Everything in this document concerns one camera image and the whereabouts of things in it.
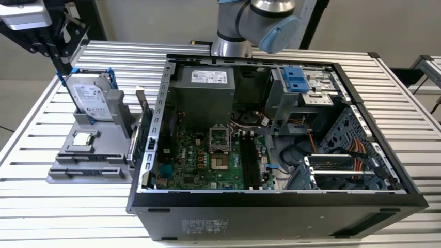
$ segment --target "floor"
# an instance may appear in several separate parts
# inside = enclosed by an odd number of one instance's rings
[[[17,128],[49,81],[0,80],[0,126]],[[0,150],[10,135],[10,131],[0,128]]]

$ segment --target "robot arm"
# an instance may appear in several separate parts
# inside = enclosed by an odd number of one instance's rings
[[[70,57],[89,28],[67,15],[65,2],[0,0],[0,33],[30,53],[49,57],[62,75],[71,71]]]
[[[218,0],[211,55],[250,57],[251,43],[266,53],[283,49],[298,27],[294,5],[294,0]]]

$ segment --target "blue drive bracket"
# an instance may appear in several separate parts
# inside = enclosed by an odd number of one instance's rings
[[[102,73],[102,71],[81,70],[78,67],[73,67],[71,68],[70,75],[71,74],[81,74],[81,73],[83,73],[83,74],[98,74],[98,73]],[[105,73],[107,73],[109,74],[109,77],[110,77],[110,88],[111,89],[117,89],[114,71],[111,70],[111,68],[107,68],[106,71],[105,71]],[[70,96],[70,99],[71,99],[73,104],[74,104],[74,107],[75,107],[75,112],[79,113],[79,108],[77,107],[77,104],[75,104],[75,102],[73,100],[73,95],[71,95],[70,90],[69,90],[69,87],[66,85],[65,78],[58,73],[58,71],[55,72],[55,76],[59,79],[61,85],[65,87],[65,89],[67,91],[67,94]],[[87,116],[87,117],[89,117],[89,120],[90,120],[90,124],[95,123],[95,120],[90,116]]]
[[[290,92],[307,92],[309,85],[305,79],[303,72],[299,67],[285,66],[282,69],[282,77],[287,84]]]

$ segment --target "green circuit board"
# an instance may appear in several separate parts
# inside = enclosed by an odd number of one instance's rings
[[[222,142],[221,136],[214,139]],[[157,187],[159,189],[177,190],[243,190],[239,144],[235,134],[230,135],[230,141],[229,154],[210,154],[209,132],[181,131],[178,133],[171,178],[166,180],[166,183],[163,180],[159,180],[162,184],[158,183]],[[259,171],[262,157],[265,157],[269,163],[265,139],[259,136],[255,137],[254,144],[258,151],[258,157],[255,158],[258,167],[255,170]],[[273,189],[270,173],[266,173],[266,176],[267,180],[262,183],[262,189]]]

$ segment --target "slotted metal surface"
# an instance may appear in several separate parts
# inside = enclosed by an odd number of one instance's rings
[[[209,48],[90,42],[75,66],[85,69],[111,67],[125,91],[123,102],[131,111],[139,111],[134,87],[143,87],[149,104],[154,106],[166,53],[207,55]],[[366,53],[299,50],[283,50],[274,55],[254,50],[253,56],[341,64],[430,207],[362,240],[321,240],[309,244],[289,240],[151,242],[137,217],[125,213],[129,185],[43,182],[73,124],[71,100],[53,80],[0,152],[0,247],[121,247],[127,244],[138,247],[439,247],[439,126],[399,86],[382,61]]]

